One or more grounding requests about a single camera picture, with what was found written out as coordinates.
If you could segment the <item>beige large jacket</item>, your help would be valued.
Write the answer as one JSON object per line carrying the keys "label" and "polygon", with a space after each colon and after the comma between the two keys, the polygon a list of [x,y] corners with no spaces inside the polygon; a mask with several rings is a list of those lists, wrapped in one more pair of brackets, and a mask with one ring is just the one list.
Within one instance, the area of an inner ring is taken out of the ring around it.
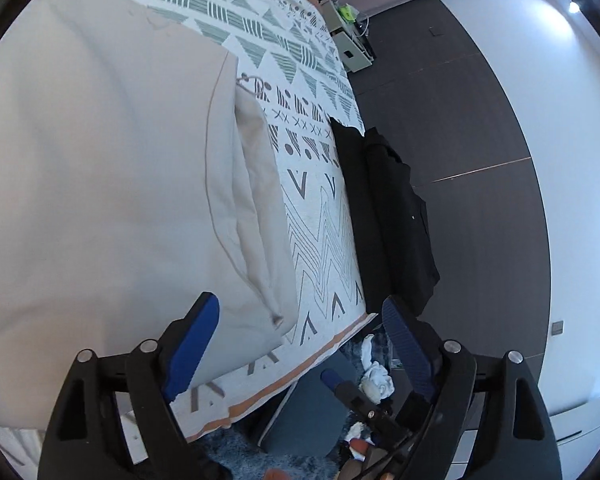
{"label": "beige large jacket", "polygon": [[299,314],[268,125],[229,50],[132,0],[32,0],[0,42],[0,426],[43,429],[82,349],[203,292],[202,384]]}

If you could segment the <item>black folded garment at bed edge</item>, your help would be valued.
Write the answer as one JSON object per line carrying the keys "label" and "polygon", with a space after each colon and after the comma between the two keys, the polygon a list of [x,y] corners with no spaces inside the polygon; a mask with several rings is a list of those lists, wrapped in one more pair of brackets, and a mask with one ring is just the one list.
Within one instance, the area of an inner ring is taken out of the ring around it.
{"label": "black folded garment at bed edge", "polygon": [[359,132],[329,119],[349,203],[366,311],[395,296],[412,315],[425,310],[440,274],[425,201],[411,167],[375,128]]}

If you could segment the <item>white crumpled cloth on floor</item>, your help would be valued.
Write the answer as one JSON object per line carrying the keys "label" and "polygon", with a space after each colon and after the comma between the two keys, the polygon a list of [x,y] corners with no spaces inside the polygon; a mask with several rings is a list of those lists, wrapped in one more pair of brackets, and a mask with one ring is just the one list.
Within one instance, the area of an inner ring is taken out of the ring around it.
{"label": "white crumpled cloth on floor", "polygon": [[373,404],[390,398],[394,393],[394,383],[389,371],[373,359],[373,334],[368,334],[361,344],[361,364],[364,370],[358,388]]}

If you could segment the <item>white bedside drawer cabinet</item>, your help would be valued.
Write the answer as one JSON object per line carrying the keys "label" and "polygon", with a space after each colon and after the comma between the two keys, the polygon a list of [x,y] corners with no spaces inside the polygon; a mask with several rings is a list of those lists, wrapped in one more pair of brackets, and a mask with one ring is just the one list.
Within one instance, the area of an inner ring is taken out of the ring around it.
{"label": "white bedside drawer cabinet", "polygon": [[361,11],[354,23],[345,21],[338,12],[343,4],[337,0],[324,1],[322,13],[329,35],[336,44],[340,60],[348,73],[357,73],[370,67],[375,61],[375,52],[368,40],[370,19]]}

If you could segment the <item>green object on cabinet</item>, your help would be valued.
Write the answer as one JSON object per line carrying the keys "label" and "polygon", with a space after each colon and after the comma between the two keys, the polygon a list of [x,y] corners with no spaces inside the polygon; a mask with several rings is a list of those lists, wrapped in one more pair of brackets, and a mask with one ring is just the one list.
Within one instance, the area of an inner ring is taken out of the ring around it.
{"label": "green object on cabinet", "polygon": [[342,18],[349,23],[354,23],[356,21],[356,17],[358,16],[358,10],[355,10],[355,8],[350,6],[350,4],[343,4],[338,8],[338,12]]}

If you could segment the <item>white geometric patterned bedspread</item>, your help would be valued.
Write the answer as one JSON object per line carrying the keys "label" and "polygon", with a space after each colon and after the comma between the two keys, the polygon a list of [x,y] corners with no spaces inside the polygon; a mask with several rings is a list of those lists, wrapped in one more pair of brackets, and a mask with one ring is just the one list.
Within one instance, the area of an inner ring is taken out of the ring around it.
{"label": "white geometric patterned bedspread", "polygon": [[362,127],[337,48],[306,0],[136,0],[226,47],[249,76],[282,182],[299,319],[266,356],[176,400],[186,436],[232,426],[332,356],[370,320],[329,119]]}

